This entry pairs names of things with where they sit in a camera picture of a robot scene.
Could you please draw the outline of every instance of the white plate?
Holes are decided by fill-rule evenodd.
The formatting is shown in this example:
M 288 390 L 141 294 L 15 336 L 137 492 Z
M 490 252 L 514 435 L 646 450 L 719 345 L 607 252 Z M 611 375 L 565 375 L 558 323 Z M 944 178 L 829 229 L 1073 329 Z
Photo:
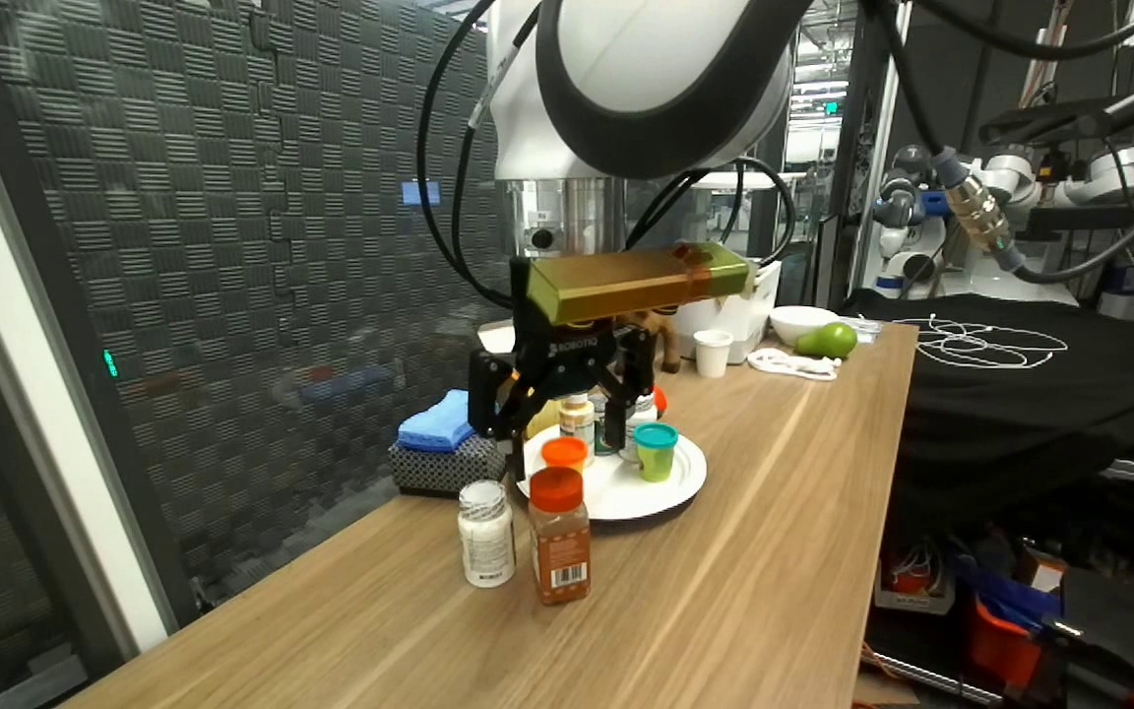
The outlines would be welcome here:
M 523 445 L 526 475 L 544 468 L 540 445 L 552 435 L 558 435 L 558 426 L 536 432 Z M 582 472 L 582 504 L 591 518 L 646 518 L 646 516 L 679 508 L 684 499 L 699 492 L 703 479 L 707 479 L 707 459 L 695 450 L 695 439 L 679 432 L 669 479 L 642 479 L 637 472 L 623 472 L 618 455 L 607 453 L 607 455 L 593 455 L 591 468 Z

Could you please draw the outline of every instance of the wooden table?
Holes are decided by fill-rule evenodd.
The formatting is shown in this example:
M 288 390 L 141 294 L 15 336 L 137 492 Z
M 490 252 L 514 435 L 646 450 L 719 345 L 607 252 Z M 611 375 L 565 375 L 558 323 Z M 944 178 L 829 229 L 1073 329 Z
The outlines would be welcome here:
M 451 499 L 397 495 L 69 706 L 850 706 L 914 329 L 839 380 L 666 376 L 699 495 L 593 537 L 591 598 L 472 589 Z

